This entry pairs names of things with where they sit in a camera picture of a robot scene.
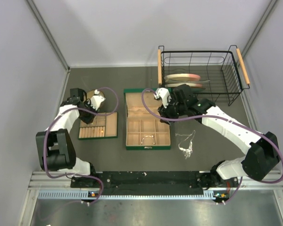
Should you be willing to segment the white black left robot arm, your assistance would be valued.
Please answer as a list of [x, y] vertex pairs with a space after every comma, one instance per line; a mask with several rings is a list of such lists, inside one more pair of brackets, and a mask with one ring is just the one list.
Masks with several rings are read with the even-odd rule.
[[95, 173], [91, 163], [76, 156], [70, 131], [77, 119], [85, 124], [93, 122], [105, 101], [104, 94], [95, 89], [90, 98], [80, 88], [70, 89], [70, 96], [61, 103], [54, 122], [36, 134], [36, 145], [42, 170], [59, 171], [76, 177]]

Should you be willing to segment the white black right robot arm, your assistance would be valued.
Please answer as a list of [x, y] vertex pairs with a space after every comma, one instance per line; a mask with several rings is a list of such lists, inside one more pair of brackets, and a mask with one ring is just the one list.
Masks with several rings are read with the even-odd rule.
[[186, 84], [172, 90], [158, 88], [155, 99], [162, 100], [158, 108], [161, 121], [178, 121], [181, 116], [194, 116], [196, 120], [235, 144], [244, 157], [220, 161], [212, 167], [211, 173], [219, 180], [248, 176], [261, 181], [280, 161], [276, 151], [277, 137], [244, 129], [244, 125], [224, 113], [216, 104], [206, 98], [198, 100], [192, 88]]

